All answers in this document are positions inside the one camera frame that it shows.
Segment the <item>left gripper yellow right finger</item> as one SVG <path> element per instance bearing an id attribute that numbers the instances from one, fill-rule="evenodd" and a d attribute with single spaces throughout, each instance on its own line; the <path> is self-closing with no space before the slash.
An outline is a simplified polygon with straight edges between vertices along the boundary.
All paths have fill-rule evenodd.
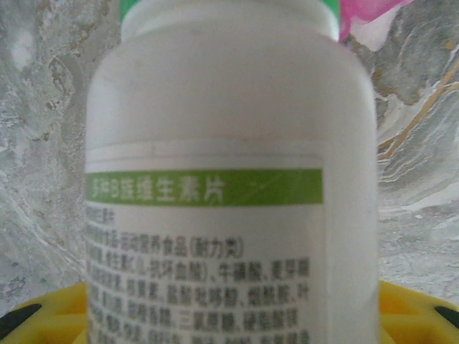
<path id="1" fill-rule="evenodd" d="M 459 344 L 458 306 L 389 282 L 379 283 L 380 342 Z"/>

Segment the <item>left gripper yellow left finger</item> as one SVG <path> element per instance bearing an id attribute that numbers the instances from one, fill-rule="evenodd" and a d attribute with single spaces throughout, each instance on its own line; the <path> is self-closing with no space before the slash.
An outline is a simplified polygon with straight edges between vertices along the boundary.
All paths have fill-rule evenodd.
<path id="1" fill-rule="evenodd" d="M 84 282 L 28 300 L 1 317 L 1 342 L 86 343 L 86 310 Z"/>

